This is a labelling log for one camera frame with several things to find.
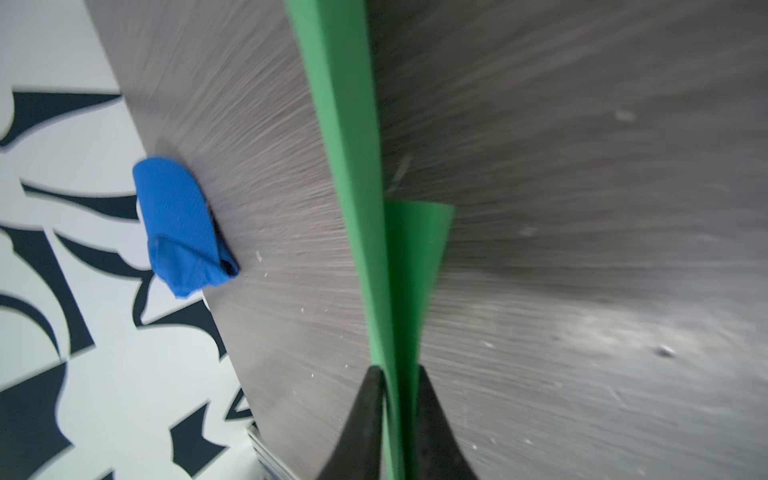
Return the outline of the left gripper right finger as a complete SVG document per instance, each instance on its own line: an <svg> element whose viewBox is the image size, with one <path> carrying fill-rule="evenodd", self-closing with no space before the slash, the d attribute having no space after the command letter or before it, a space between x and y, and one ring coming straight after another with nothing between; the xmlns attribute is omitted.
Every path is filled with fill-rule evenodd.
<svg viewBox="0 0 768 480"><path fill-rule="evenodd" d="M417 479L478 479L461 452L424 366L419 366L415 429Z"/></svg>

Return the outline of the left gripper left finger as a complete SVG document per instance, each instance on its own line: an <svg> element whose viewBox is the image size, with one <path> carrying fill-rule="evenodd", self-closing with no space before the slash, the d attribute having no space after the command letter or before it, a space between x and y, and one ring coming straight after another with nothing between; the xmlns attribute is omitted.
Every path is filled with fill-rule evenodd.
<svg viewBox="0 0 768 480"><path fill-rule="evenodd" d="M341 436L317 480L378 480L386 380L370 366L360 385Z"/></svg>

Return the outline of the green square paper sheet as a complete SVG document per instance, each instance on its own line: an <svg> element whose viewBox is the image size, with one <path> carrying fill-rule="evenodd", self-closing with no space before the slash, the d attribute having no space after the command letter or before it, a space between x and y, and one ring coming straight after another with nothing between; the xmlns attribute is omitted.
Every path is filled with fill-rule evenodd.
<svg viewBox="0 0 768 480"><path fill-rule="evenodd" d="M421 335L454 208L385 197L365 2L286 7L359 275L371 360L387 381L388 474L414 479Z"/></svg>

